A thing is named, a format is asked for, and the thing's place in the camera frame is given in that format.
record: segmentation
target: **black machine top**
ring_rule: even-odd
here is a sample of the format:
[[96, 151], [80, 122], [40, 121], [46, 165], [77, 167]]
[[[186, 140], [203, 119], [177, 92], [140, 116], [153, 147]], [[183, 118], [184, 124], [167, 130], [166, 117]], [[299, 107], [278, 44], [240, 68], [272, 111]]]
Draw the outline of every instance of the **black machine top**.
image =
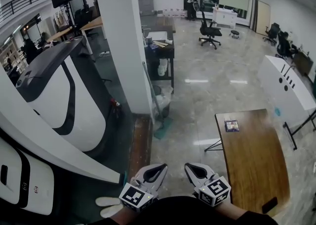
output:
[[16, 83], [16, 89], [26, 102], [39, 97], [52, 75], [69, 55], [71, 58], [89, 56], [84, 38], [58, 44], [45, 50], [31, 62]]

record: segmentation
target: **white cabinet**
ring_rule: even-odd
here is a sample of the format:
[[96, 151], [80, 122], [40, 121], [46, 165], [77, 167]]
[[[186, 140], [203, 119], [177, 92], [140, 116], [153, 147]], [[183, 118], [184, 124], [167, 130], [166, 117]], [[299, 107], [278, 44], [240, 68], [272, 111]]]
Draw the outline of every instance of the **white cabinet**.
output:
[[232, 10], [213, 7], [213, 21], [217, 24], [229, 25], [232, 29], [236, 27], [237, 13]]

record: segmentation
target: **gray panel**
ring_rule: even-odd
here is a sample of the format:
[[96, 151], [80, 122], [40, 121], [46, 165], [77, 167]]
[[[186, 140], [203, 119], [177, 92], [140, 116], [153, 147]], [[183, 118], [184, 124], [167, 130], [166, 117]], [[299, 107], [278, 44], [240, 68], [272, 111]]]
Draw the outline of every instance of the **gray panel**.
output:
[[138, 0], [138, 5], [141, 16], [155, 15], [154, 0]]

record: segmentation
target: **person in white shirt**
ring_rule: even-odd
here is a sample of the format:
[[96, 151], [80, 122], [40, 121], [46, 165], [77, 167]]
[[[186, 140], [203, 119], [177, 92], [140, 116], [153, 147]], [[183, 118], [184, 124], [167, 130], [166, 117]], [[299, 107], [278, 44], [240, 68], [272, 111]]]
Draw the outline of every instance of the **person in white shirt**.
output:
[[193, 8], [193, 2], [195, 1], [197, 0], [188, 0], [188, 5], [187, 5], [187, 9], [188, 9], [187, 19], [193, 20], [193, 21], [195, 21], [195, 19], [197, 18], [197, 12]]

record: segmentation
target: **plastic bag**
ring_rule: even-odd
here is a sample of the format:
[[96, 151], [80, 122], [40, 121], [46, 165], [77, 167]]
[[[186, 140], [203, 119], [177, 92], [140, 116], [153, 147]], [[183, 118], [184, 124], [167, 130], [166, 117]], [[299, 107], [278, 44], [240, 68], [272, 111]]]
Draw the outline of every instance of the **plastic bag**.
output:
[[[165, 113], [163, 113], [163, 110], [171, 102], [171, 93], [172, 93], [172, 91], [173, 91], [173, 87], [171, 87], [171, 86], [161, 87], [161, 94], [156, 96], [157, 101], [158, 101], [159, 109], [160, 109], [160, 111], [161, 111], [161, 113], [163, 114], [164, 117], [165, 117]], [[158, 113], [155, 101], [153, 101], [153, 114], [154, 114], [155, 118], [159, 116], [159, 113]]]

